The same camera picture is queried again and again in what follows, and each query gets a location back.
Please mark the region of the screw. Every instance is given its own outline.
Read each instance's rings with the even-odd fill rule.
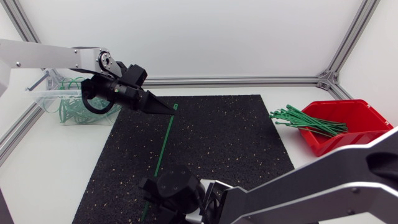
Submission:
[[[351,189],[351,192],[352,193],[354,193],[354,194],[358,194],[359,193],[359,188],[357,188],[357,187],[353,187],[352,189]]]
[[[355,211],[349,209],[349,210],[347,210],[347,214],[348,214],[348,215],[355,215]]]

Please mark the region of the red plastic bin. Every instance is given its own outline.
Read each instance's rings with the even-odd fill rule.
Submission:
[[[367,144],[393,128],[363,100],[315,101],[302,111],[314,118],[346,123],[348,127],[348,133],[333,138],[300,129],[316,156],[322,156],[340,146]]]

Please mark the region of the clear plastic bin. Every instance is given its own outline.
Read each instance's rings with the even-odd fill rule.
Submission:
[[[86,77],[62,77],[54,70],[45,70],[44,77],[26,88],[29,97],[51,114],[54,120],[63,125],[98,124],[112,125],[118,117],[121,106],[114,105],[105,114],[94,114],[88,111],[81,100],[80,82]],[[94,98],[88,100],[98,109],[104,108],[109,102]]]

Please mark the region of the bundle of green cable ties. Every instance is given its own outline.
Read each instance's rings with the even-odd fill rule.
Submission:
[[[65,78],[61,82],[59,90],[70,90],[71,88],[80,89],[80,81],[84,80],[83,77],[78,78]],[[43,108],[48,113],[59,113],[60,122],[66,123],[68,120],[73,120],[76,124],[93,124],[113,113],[116,113],[121,109],[120,105],[114,105],[111,110],[106,114],[94,114],[86,109],[81,98],[76,98],[75,96],[60,96],[60,105],[58,109],[54,112],[49,112],[43,104]],[[90,100],[90,104],[94,108],[104,108],[109,102],[102,100],[100,98],[93,98]]]
[[[275,124],[284,124],[289,127],[312,131],[329,138],[348,132],[348,128],[345,123],[313,118],[290,105],[287,105],[286,108],[287,110],[280,109],[276,110],[275,112],[271,112],[269,117],[284,119],[289,121],[289,123],[281,123],[276,121]]]

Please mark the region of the speckled mat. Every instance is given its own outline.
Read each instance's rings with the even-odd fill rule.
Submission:
[[[159,175],[185,164],[200,179],[251,189],[293,169],[259,95],[162,97],[178,104]],[[137,223],[137,185],[153,177],[170,116],[123,109],[81,200],[74,223]],[[145,223],[155,223],[150,208]]]

